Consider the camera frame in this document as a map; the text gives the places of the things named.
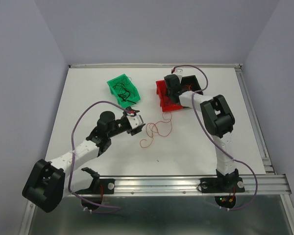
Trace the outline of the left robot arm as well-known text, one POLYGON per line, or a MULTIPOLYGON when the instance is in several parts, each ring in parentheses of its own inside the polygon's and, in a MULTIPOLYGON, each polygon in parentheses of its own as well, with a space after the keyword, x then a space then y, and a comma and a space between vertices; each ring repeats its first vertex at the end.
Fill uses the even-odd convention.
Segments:
POLYGON ((79 145, 72 144, 66 154, 46 161, 37 161, 22 190, 22 196, 44 212, 54 210, 64 197, 85 189, 99 188, 99 174, 83 165, 102 155, 111 145, 112 137, 124 132, 136 135, 145 125, 137 110, 127 107, 120 119, 111 111, 100 114, 96 127, 79 145))

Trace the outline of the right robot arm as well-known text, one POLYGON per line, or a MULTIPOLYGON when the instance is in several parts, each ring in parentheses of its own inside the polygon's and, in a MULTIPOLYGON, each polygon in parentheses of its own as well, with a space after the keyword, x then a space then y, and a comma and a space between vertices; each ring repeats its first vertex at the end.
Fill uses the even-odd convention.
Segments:
POLYGON ((216 177, 201 178, 199 190, 203 193, 227 192, 237 189, 241 180, 235 159, 231 156, 231 133, 235 118, 223 95, 203 94, 196 76, 169 74, 164 77, 166 97, 174 104, 192 108, 208 139, 215 146, 216 177))

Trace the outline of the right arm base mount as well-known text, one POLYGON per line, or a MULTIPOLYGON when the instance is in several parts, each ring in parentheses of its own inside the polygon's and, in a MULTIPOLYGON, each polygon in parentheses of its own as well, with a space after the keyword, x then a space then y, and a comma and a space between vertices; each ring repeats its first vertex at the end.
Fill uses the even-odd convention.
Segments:
POLYGON ((238 182, 242 182, 242 178, 225 179, 225 178, 201 178, 197 189, 202 193, 243 193, 244 186, 241 188, 238 182))

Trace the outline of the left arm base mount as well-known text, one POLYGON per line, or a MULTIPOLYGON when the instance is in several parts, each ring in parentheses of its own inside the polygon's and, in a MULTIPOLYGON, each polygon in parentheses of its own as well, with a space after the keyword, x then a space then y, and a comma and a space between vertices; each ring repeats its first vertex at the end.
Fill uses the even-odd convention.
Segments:
POLYGON ((100 175, 88 167, 81 169, 87 172, 92 181, 89 186, 79 191, 79 194, 114 194, 115 179, 113 178, 101 178, 100 175))

